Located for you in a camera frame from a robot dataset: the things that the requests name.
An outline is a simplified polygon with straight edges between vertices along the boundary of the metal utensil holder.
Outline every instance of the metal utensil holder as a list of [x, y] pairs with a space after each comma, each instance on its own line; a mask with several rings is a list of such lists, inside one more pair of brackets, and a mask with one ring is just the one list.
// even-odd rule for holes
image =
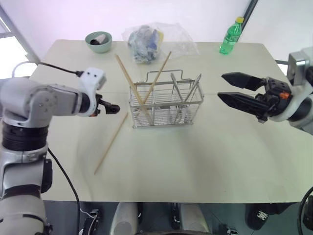
[[[193, 119], [197, 113], [199, 106], [203, 102], [203, 92], [199, 83], [185, 101], [195, 80], [183, 79], [183, 70], [164, 70], [162, 72], [180, 71], [180, 80], [177, 81], [180, 94], [174, 87], [173, 81], [157, 82], [150, 93], [146, 103], [139, 105], [132, 89], [130, 89], [130, 108], [134, 120], [133, 128], [139, 127], [161, 127], [161, 126], [178, 126], [193, 124]], [[148, 81], [148, 75], [158, 71], [150, 71], [147, 73], [145, 82], [134, 83], [142, 100], [146, 96], [152, 82]]]

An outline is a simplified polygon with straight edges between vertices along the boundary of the green bottle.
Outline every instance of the green bottle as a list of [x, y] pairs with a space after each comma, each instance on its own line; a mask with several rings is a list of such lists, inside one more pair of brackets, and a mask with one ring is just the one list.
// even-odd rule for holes
[[229, 27], [224, 37], [223, 44], [220, 46], [220, 53], [228, 55], [233, 50], [235, 43], [241, 35], [241, 24], [243, 21], [243, 17], [237, 17], [235, 24]]

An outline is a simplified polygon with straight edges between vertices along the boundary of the bottle cap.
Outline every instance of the bottle cap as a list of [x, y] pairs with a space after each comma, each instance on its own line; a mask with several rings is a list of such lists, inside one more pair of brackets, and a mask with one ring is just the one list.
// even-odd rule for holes
[[243, 17], [237, 17], [236, 19], [236, 22], [239, 23], [239, 24], [242, 24], [242, 22], [244, 21], [244, 18]]

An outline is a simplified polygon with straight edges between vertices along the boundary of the bowl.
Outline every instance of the bowl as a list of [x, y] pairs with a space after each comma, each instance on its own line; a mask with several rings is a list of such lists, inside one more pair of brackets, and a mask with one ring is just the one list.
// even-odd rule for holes
[[[91, 45], [90, 42], [92, 39], [95, 39], [96, 37], [98, 37], [101, 34], [105, 34], [106, 38], [104, 40], [103, 44], [100, 45]], [[95, 53], [104, 53], [107, 52], [111, 49], [112, 46], [112, 36], [111, 34], [107, 33], [107, 32], [102, 32], [102, 31], [97, 31], [97, 32], [93, 32], [90, 33], [86, 36], [85, 38], [85, 42], [87, 44], [87, 46]]]

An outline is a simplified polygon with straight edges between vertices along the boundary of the white table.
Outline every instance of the white table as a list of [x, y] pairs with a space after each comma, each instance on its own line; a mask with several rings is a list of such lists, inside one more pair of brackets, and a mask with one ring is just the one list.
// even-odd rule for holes
[[[242, 71], [286, 81], [261, 44], [237, 44], [224, 56], [219, 43], [198, 43], [199, 56], [170, 60], [166, 69], [184, 69], [185, 77], [202, 73], [205, 94], [194, 125], [133, 129], [131, 116], [122, 126], [97, 174], [94, 169], [106, 144], [129, 111], [129, 87], [114, 54], [120, 55], [133, 81], [144, 80], [160, 63], [137, 66], [126, 45], [114, 42], [109, 53], [95, 54], [84, 41], [59, 40], [44, 62], [70, 70], [94, 66], [106, 71], [100, 93], [119, 104], [117, 115], [54, 117], [49, 146], [68, 172], [83, 201], [152, 201], [268, 203], [301, 200], [313, 184], [313, 138], [288, 122], [259, 124], [254, 116], [234, 110], [216, 95], [231, 87], [220, 76]], [[39, 66], [31, 79], [77, 88], [78, 78]], [[46, 200], [74, 200], [57, 165]]]

